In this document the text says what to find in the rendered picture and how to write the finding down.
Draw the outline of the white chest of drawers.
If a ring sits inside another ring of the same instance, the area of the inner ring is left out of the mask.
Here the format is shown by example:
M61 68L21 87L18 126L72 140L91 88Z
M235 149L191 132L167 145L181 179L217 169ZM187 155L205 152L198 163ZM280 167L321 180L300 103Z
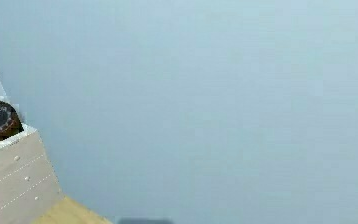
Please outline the white chest of drawers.
M0 224L31 224L64 198L39 131L22 125L0 142Z

